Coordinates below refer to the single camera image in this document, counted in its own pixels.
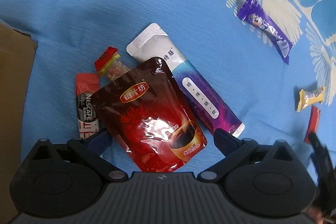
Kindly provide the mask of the silver purple stick pack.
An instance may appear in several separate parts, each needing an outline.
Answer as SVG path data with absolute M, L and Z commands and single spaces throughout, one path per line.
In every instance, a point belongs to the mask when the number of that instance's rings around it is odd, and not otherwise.
M 185 95 L 191 110 L 210 133 L 221 128 L 237 138 L 244 131 L 245 124 L 237 118 L 158 24 L 148 25 L 127 45 L 126 51 L 139 63 L 152 57 L 162 58 Z

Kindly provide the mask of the small red snack packet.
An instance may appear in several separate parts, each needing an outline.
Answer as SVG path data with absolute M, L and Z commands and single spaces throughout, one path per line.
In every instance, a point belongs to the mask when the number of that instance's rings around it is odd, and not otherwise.
M 304 142 L 310 144 L 309 134 L 316 134 L 318 130 L 319 120 L 321 116 L 321 110 L 317 106 L 311 107 L 309 124 L 305 135 Z

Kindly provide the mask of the red Nescafe coffee stick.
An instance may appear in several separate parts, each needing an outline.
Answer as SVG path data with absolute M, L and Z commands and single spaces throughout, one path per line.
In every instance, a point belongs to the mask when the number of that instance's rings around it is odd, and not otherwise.
M 100 79 L 95 73 L 78 73 L 75 77 L 75 96 L 79 135 L 83 139 L 100 129 L 98 118 L 92 106 L 92 95 L 100 89 Z

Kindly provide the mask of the dark red drink pouch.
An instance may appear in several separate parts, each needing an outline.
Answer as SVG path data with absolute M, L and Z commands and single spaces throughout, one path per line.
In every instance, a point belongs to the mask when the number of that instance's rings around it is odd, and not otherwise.
M 152 57 L 95 92 L 98 119 L 143 172 L 172 172 L 207 139 L 167 63 Z

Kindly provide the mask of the yellow candy bar wrapper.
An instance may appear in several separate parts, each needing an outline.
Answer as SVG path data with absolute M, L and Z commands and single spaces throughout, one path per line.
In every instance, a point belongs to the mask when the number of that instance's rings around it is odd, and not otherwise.
M 297 112 L 315 103 L 322 103 L 324 101 L 326 87 L 322 86 L 311 92 L 301 89 L 298 93 L 299 100 L 297 104 Z

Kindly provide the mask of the red yellow cereal bar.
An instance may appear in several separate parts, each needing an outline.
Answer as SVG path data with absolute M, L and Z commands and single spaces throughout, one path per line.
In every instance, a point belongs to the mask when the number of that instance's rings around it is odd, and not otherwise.
M 94 62 L 94 66 L 100 76 L 106 76 L 111 81 L 118 79 L 130 71 L 122 61 L 118 49 L 114 47 L 108 47 Z

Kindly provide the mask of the purple candy bar wrapper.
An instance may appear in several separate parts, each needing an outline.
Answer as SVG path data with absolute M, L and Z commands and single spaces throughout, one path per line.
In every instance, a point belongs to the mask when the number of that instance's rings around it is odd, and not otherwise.
M 264 11 L 257 0 L 246 0 L 237 12 L 237 17 L 265 32 L 276 47 L 284 63 L 289 64 L 289 53 L 293 47 L 293 43 Z

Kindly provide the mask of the brown cardboard box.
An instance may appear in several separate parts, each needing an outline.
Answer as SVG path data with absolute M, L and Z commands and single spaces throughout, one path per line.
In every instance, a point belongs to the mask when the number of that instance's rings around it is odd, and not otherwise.
M 35 50 L 30 36 L 1 23 L 1 223 L 17 215 L 9 187 L 21 161 L 23 110 Z

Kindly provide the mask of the blue white patterned sheet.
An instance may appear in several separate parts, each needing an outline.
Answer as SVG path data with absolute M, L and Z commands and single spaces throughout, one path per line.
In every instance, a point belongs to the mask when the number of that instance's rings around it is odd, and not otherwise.
M 37 50 L 23 114 L 22 156 L 40 138 L 63 143 L 78 131 L 75 76 L 149 24 L 159 24 L 245 124 L 242 137 L 286 140 L 309 172 L 303 142 L 309 110 L 299 90 L 326 87 L 318 137 L 335 157 L 335 0 L 257 0 L 293 43 L 284 63 L 265 32 L 240 20 L 246 0 L 1 0 L 1 21 L 30 34 Z

